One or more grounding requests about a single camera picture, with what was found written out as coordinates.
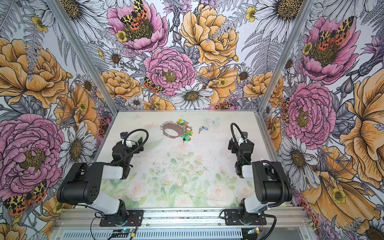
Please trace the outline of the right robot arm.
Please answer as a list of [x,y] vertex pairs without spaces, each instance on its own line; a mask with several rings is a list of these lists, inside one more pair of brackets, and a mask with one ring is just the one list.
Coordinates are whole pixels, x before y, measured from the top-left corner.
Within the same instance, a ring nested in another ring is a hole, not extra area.
[[254,192],[248,197],[241,197],[237,210],[225,212],[227,225],[261,225],[266,220],[262,214],[271,208],[290,202],[293,190],[279,162],[268,160],[251,161],[254,143],[235,137],[229,141],[228,150],[235,154],[235,171],[238,177],[253,181]]

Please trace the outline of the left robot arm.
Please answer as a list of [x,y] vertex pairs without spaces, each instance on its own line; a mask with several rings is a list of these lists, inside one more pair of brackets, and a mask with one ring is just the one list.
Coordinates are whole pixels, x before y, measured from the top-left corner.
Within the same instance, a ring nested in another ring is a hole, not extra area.
[[101,189],[103,181],[127,179],[133,168],[133,155],[144,150],[149,133],[136,129],[122,132],[120,136],[121,140],[113,147],[111,162],[77,163],[71,167],[58,189],[57,200],[97,211],[101,215],[102,227],[139,227],[144,212],[128,211],[123,200],[113,198]]

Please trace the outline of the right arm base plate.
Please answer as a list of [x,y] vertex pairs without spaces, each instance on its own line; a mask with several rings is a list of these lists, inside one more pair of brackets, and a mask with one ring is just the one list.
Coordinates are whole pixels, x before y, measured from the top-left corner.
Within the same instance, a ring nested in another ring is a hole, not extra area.
[[261,226],[267,223],[265,217],[239,209],[224,209],[220,218],[225,221],[226,226]]

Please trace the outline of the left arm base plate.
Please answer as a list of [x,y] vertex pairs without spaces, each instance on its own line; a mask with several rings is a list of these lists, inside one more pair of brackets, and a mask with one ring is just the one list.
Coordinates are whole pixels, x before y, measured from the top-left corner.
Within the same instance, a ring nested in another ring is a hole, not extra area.
[[125,214],[116,213],[101,218],[100,227],[140,227],[144,210],[127,210]]

